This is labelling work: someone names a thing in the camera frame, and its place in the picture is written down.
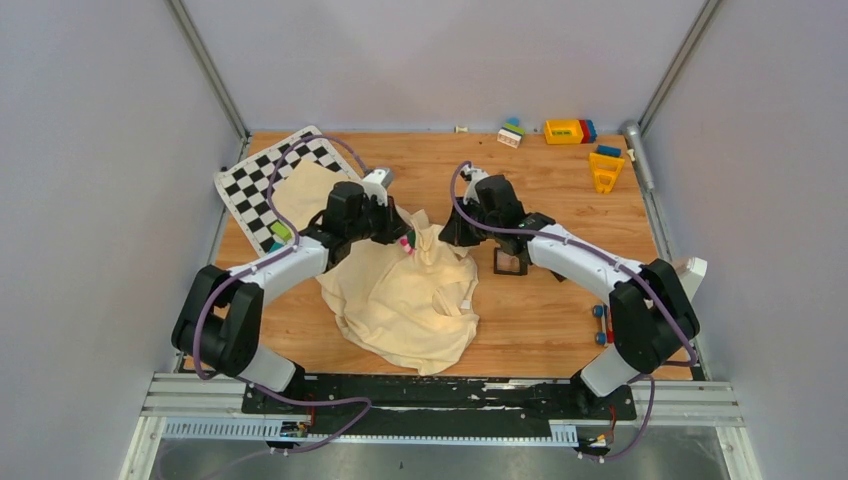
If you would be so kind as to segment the cream yellow garment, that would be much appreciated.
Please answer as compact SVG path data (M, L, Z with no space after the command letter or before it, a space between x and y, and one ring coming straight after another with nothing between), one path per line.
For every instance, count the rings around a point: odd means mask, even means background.
M358 241L316 280L345 339L396 366L434 375L455 365L476 336L477 265L468 249L439 240L443 227L425 210L398 213L412 228L411 251Z

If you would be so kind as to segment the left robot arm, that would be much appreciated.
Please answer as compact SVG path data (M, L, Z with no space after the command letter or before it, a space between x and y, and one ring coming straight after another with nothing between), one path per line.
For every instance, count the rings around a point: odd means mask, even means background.
M292 242L258 260L224 270L198 271L171 333L171 344L192 357L200 377L216 374L268 390L283 413L298 411L306 386L298 365L264 347L260 330L265 306L302 282L329 272L354 243L389 245L410 230L394 198L379 183L342 181L325 208Z

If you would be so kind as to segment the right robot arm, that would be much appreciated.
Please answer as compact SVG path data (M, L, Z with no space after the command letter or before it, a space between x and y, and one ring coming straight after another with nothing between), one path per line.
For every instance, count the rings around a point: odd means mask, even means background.
M506 254L570 280L607 306L613 343L572 378L571 403L584 417L596 417L611 393L641 375L670 364L679 350L696 363L692 346L700 322L691 299L705 271L702 259L690 276L671 263L641 263L614 255L567 231L553 218L528 213L503 175L490 175L465 162L451 180L464 180L463 196L453 196L441 241L472 247L495 241Z

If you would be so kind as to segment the pink flower brooch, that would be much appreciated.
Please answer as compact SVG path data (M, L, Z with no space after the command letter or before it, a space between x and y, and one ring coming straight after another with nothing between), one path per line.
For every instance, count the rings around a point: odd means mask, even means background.
M398 243L406 254L412 256L416 251L417 240L418 235L416 230L410 229L402 237L399 238Z

